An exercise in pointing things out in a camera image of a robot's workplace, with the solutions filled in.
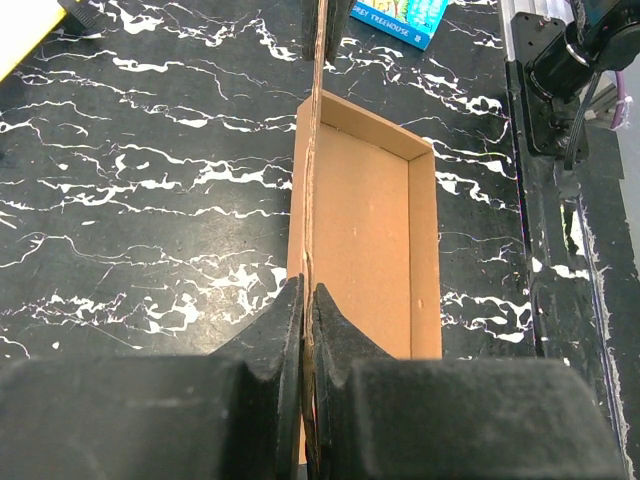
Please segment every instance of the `cardboard box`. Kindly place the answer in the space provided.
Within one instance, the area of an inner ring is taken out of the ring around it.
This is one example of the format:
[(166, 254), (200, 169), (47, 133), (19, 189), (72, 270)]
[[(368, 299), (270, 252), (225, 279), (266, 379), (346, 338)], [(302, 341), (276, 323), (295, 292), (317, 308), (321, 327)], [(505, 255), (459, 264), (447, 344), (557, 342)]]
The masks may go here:
[(359, 0), (351, 16), (426, 50), (447, 4), (447, 0)]
[[(439, 358), (435, 161), (420, 137), (322, 92), (313, 172), (314, 281), (397, 358)], [(288, 276), (303, 272), (311, 99), (298, 109)]]

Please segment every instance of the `brown box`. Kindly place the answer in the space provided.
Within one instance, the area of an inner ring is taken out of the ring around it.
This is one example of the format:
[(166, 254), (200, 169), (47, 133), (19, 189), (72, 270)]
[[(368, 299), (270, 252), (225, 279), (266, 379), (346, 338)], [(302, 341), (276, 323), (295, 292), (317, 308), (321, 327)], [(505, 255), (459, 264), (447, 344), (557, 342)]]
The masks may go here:
[[(322, 92), (313, 173), (314, 281), (397, 358), (439, 358), (435, 161), (420, 137)], [(298, 109), (288, 276), (303, 271), (311, 98)]]

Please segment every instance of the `purple cable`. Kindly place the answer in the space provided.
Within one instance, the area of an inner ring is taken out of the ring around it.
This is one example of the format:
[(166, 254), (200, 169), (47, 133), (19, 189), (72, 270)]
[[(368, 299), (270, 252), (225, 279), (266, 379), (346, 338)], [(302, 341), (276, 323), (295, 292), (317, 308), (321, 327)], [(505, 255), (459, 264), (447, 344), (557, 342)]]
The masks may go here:
[(622, 115), (625, 108), (624, 102), (627, 98), (627, 89), (624, 84), (624, 74), (622, 72), (616, 72), (616, 84), (618, 85), (618, 102), (616, 105), (616, 111), (613, 114), (611, 130), (615, 130), (622, 123)]

